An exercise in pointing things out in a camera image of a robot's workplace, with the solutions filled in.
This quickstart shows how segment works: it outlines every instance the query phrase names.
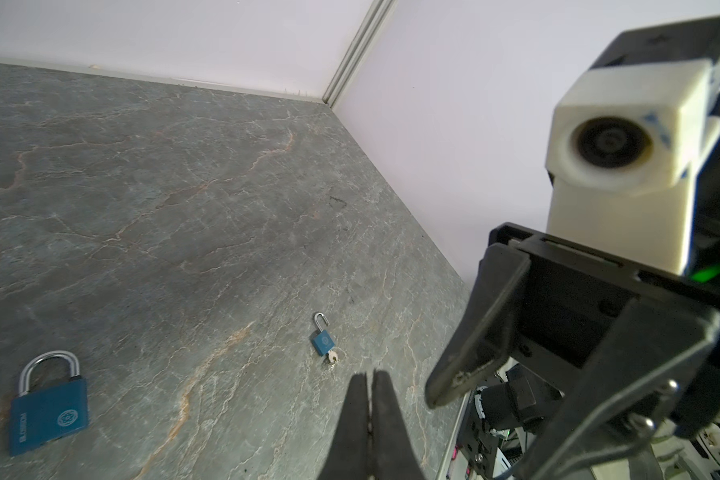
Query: blue padlock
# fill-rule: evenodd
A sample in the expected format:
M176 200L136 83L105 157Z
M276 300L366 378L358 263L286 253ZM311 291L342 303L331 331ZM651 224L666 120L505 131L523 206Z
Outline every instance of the blue padlock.
M326 326L328 325L328 319L325 315L323 315L320 312L317 312L315 314L315 324L317 325L317 330L320 331L318 335L312 339L312 344L315 346L315 350L317 353L320 354L320 356L324 356L328 352L331 351L331 349L336 346L336 344L333 342L333 339L328 334L327 331L323 330L320 326L320 322L318 321L318 318L322 317L322 321L326 323Z
M62 358L70 364L68 382L29 391L30 374L43 360ZM88 391L80 362L72 352L54 350L33 358L19 375L19 396L10 404L10 455L16 456L88 426Z

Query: blue mark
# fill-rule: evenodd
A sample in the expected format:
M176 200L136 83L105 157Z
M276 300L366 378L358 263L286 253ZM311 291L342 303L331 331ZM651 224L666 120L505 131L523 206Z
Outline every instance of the blue mark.
M666 127L664 127L664 125L662 125L661 121L659 121L659 115L655 111L651 111L648 115L644 115L643 120L656 127L659 133L659 139L665 147L668 149L672 148L672 137L670 137L670 132L666 129Z

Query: large blue padlock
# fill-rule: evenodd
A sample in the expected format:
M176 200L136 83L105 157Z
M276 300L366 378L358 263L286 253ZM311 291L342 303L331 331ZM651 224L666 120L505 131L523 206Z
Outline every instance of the large blue padlock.
M320 332L318 335L312 339L312 344L315 346L315 350L317 353L320 354L320 356L323 356L331 351L331 349L336 346L331 336L328 334L327 331L322 329L322 326L320 326L320 322L318 319L322 317L322 321L328 324L328 319L325 315L323 315L320 312L317 312L315 314L315 324L317 325L317 330Z
M68 382L29 391L30 374L43 360L62 358L70 364ZM72 352L54 350L33 358L19 375L19 396L10 404L9 450L16 456L88 426L88 391L80 362Z

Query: padlock shackle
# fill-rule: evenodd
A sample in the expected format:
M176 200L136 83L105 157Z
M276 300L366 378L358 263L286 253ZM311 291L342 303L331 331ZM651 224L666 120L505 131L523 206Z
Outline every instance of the padlock shackle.
M19 375L19 396L25 396L29 393L29 375L32 374L32 370L43 360L59 358L67 360L70 364L70 378L80 375L80 360L72 352L67 350L54 350L52 352L46 352L42 355L38 355L21 370Z
M326 326L328 326L328 319L326 318L325 313L317 312L315 314L315 325L317 325L317 330L322 332L323 328L320 326L320 322L318 321L319 317L322 317L322 321L326 323Z

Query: white circular logo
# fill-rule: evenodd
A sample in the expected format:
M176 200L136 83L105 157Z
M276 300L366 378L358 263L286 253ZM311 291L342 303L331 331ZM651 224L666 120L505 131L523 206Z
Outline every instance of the white circular logo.
M75 420L77 420L77 410L64 410L58 418L56 418L56 423L59 424L59 427L68 427L72 425Z

